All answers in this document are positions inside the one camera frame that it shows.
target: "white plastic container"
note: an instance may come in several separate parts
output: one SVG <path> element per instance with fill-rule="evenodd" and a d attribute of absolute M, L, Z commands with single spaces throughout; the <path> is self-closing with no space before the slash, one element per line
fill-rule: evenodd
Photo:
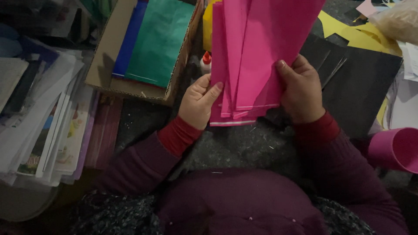
<path fill-rule="evenodd" d="M 209 55 L 209 52 L 205 52 L 202 59 L 200 60 L 200 71 L 202 75 L 210 74 L 212 70 L 212 57 Z"/>

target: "woman's left hand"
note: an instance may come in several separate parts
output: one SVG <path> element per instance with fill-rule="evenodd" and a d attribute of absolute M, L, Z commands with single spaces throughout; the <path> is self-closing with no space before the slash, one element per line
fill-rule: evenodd
<path fill-rule="evenodd" d="M 211 108 L 224 87 L 222 82 L 210 87 L 210 74 L 205 74 L 189 88 L 181 100 L 178 115 L 198 130 L 204 130 L 211 114 Z"/>

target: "purple sweater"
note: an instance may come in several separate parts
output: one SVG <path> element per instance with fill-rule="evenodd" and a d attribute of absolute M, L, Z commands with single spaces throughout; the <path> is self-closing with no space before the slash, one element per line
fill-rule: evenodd
<path fill-rule="evenodd" d="M 301 158 L 320 196 L 349 208 L 378 235 L 409 234 L 396 202 L 344 133 L 320 148 L 305 149 Z M 178 161 L 154 133 L 115 159 L 95 187 L 125 195 L 148 193 Z M 156 214 L 164 234 L 184 234 L 207 208 L 214 212 L 211 234 L 328 234 L 322 214 L 295 183 L 258 169 L 188 174 L 164 193 Z"/>

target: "woman's right hand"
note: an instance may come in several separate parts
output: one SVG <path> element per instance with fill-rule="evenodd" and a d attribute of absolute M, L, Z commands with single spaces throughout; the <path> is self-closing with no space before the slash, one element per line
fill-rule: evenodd
<path fill-rule="evenodd" d="M 292 67 L 280 60 L 276 68 L 286 83 L 281 104 L 293 123 L 311 123 L 321 118 L 325 114 L 321 81 L 308 60 L 299 54 Z"/>

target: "hand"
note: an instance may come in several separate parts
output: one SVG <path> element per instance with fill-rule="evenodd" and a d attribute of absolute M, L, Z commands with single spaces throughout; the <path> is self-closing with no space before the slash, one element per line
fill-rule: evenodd
<path fill-rule="evenodd" d="M 205 129 L 212 104 L 224 87 L 222 82 L 218 82 L 211 88 L 209 86 L 210 76 L 210 74 L 203 75 L 187 88 L 178 110 L 178 115 L 198 130 Z"/>
<path fill-rule="evenodd" d="M 306 58 L 299 54 L 292 68 L 283 60 L 277 62 L 276 68 L 286 83 L 281 104 L 293 123 L 311 123 L 321 118 L 325 114 L 321 81 Z"/>

